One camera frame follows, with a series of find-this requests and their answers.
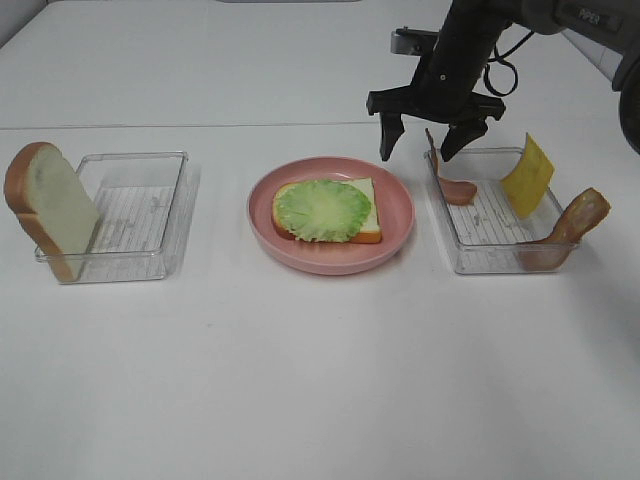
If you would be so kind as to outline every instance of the clear plastic container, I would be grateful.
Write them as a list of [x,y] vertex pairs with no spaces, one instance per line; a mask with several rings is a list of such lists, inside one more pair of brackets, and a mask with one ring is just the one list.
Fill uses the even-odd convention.
[[440,162],[439,174],[467,180],[478,187],[473,203],[449,205],[437,180],[430,152],[427,190],[444,243],[456,273],[535,273],[557,270],[579,244],[530,244],[547,237],[562,207],[547,189],[536,210],[520,219],[500,184],[516,166],[521,148],[466,149],[449,162]]
[[157,280],[183,258],[197,193],[185,152],[97,154],[76,170],[100,220],[86,253],[47,255],[38,262],[81,266],[73,282]]

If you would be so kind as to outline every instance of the bread slice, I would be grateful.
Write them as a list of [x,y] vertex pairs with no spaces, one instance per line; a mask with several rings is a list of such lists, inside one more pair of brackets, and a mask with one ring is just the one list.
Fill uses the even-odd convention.
[[[76,172],[55,145],[24,147],[11,162],[4,196],[22,228],[47,255],[85,253],[100,214]],[[61,282],[78,278],[82,262],[49,262]]]
[[[351,185],[362,193],[364,193],[371,202],[371,211],[360,228],[360,231],[349,239],[349,243],[379,243],[382,240],[382,230],[378,222],[378,209],[376,207],[375,190],[373,188],[373,180],[370,177],[356,178],[353,180],[345,180],[340,183]],[[273,197],[271,219],[278,234],[284,238],[294,239],[294,235],[289,233],[277,220],[276,200],[291,187],[297,185],[297,182],[287,183],[280,187]]]

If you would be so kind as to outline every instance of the pink plate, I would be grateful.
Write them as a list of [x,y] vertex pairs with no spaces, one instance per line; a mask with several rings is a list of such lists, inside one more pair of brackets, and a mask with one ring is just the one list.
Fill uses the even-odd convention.
[[[276,232],[271,205],[285,183],[365,177],[373,179],[382,228],[380,243],[307,243],[287,240]],[[411,195],[395,176],[371,163],[344,157],[307,158],[273,170],[253,188],[247,208],[253,233],[267,253],[290,267],[321,275],[348,275],[380,265],[402,247],[415,221]]]

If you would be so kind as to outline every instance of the food item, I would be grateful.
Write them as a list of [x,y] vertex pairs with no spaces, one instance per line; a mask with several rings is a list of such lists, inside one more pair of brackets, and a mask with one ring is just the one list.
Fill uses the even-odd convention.
[[440,187],[442,188],[442,193],[444,194],[444,199],[450,205],[469,205],[471,202],[473,202],[473,197],[476,195],[478,187],[475,184],[467,182],[465,180],[448,180],[438,175],[439,161],[436,146],[433,142],[433,137],[431,136],[429,129],[425,128],[424,130],[427,134],[427,138],[429,139],[429,145],[431,147],[431,161],[433,162],[433,169],[438,176],[438,181],[440,182]]
[[553,171],[553,165],[545,153],[527,133],[522,157],[515,168],[500,180],[511,208],[518,217],[527,218],[538,207]]
[[[611,205],[600,192],[588,188],[569,204],[553,227],[551,234],[527,244],[576,244],[583,235],[595,228],[609,213]],[[525,270],[543,271],[558,268],[571,253],[569,248],[549,251],[521,252],[520,262]]]
[[[56,146],[37,142],[20,150],[7,170],[4,196],[45,254],[87,251],[100,214]],[[82,267],[64,257],[49,264],[61,282],[76,280]]]
[[378,243],[375,192],[371,178],[288,183],[273,199],[278,233],[307,242]]

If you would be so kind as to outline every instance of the black cable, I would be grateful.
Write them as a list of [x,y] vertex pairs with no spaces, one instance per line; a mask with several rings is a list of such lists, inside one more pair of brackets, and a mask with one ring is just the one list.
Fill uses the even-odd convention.
[[[505,58],[507,58],[509,55],[515,52],[518,48],[520,48],[527,40],[529,40],[533,36],[533,33],[534,32],[532,31],[527,33],[518,43],[516,43],[513,47],[511,47],[509,50],[507,50],[506,53],[503,53],[502,55],[498,53],[497,46],[493,47],[494,57],[487,60],[487,64],[484,67],[483,80],[484,80],[484,86],[487,88],[487,90],[489,90],[489,92],[491,92],[496,97],[506,97],[507,95],[512,94],[516,88],[518,88],[518,70],[516,70],[516,67],[513,63],[508,62],[507,60],[505,60]],[[491,70],[491,67],[489,66],[489,63],[493,63],[493,62],[497,62],[500,65],[503,65],[509,68],[513,72],[513,86],[508,92],[500,92],[496,90],[493,85],[491,85],[491,80],[489,78],[489,72]]]

